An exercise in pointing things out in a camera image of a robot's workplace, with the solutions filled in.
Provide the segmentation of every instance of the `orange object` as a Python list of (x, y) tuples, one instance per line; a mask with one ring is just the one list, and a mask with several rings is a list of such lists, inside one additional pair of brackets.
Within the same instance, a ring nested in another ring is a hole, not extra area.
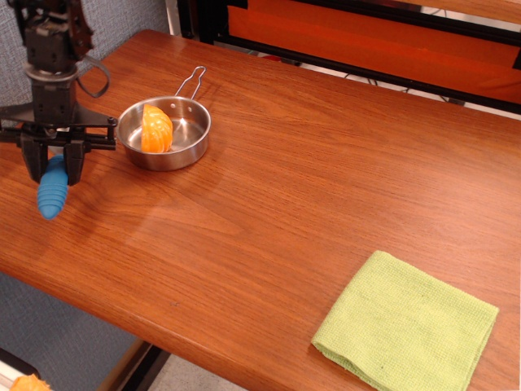
[(228, 11), (234, 37), (521, 103), (517, 46), (291, 0), (249, 0)]
[(141, 150), (143, 152), (167, 152), (172, 146), (173, 125), (163, 110), (150, 104), (143, 109)]
[(50, 386), (35, 375), (21, 376), (15, 380), (10, 391), (51, 391)]

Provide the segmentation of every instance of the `blue object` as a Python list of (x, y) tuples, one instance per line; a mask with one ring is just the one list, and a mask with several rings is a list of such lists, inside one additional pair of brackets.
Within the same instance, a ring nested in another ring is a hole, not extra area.
[(63, 155), (56, 155), (49, 160), (38, 188), (38, 209), (44, 218), (52, 220), (61, 212), (67, 192), (68, 175), (65, 172)]

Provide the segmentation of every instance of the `black frame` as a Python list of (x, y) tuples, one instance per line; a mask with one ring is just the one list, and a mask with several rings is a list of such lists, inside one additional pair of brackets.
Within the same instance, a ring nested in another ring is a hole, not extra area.
[[(422, 81), (410, 80), (391, 74), (376, 72), (367, 68), (360, 68), (350, 64), (340, 63), (329, 59), (307, 55), (296, 51), (289, 51), (281, 47), (270, 46), (260, 42), (249, 41), (240, 37), (231, 36), (228, 30), (227, 6), (247, 7), (247, 0), (186, 0), (192, 2), (192, 17), (196, 22), (192, 24), (191, 35), (199, 36), (201, 42), (214, 44), (221, 42), (254, 51), (261, 51), (271, 55), (277, 55), (284, 59), (316, 65), (319, 67), (334, 69), (361, 77), (368, 77), (378, 81), (403, 86), (407, 89), (421, 90), (431, 94), (438, 94), (450, 99), (456, 99), (468, 103), (475, 103), (489, 108), (521, 114), (521, 104), (500, 99), (491, 99), (476, 94), (469, 94), (459, 90), (452, 90), (441, 86), (435, 86)], [(417, 11), (386, 7), (371, 2), (359, 0), (296, 0), (298, 2), (312, 4), (320, 7), (333, 8), (339, 11), (352, 12), (360, 15), (377, 17), (400, 23), (407, 23), (419, 27), (436, 29), (448, 33), (456, 33), (468, 37), (502, 43), (520, 48), (519, 54), (512, 68), (521, 70), (521, 33), (498, 29), (494, 27), (473, 24), (460, 20), (452, 20), (436, 15), (422, 14)]]
[(168, 361), (170, 353), (151, 345), (121, 391), (147, 391)]

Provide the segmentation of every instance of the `green towel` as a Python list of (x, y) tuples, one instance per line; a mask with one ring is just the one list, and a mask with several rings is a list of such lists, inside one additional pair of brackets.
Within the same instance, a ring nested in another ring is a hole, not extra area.
[(499, 309), (377, 251), (313, 338), (381, 391), (465, 390)]

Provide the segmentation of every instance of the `gray wall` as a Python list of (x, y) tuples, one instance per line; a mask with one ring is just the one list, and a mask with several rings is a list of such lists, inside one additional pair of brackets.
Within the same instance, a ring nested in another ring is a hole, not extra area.
[[(94, 30), (89, 55), (103, 59), (144, 29), (169, 32), (164, 0), (83, 0), (87, 24)], [(0, 0), (0, 106), (31, 100), (30, 83), (22, 69), (25, 48), (13, 10)]]
[[(94, 30), (90, 55), (98, 59), (140, 30), (169, 32), (164, 0), (83, 0), (83, 10)], [(14, 12), (0, 0), (0, 106), (31, 100), (24, 62)], [(3, 257), (0, 248), (0, 264)], [(34, 365), (54, 391), (96, 390), (134, 341), (134, 336), (0, 273), (0, 347)]]

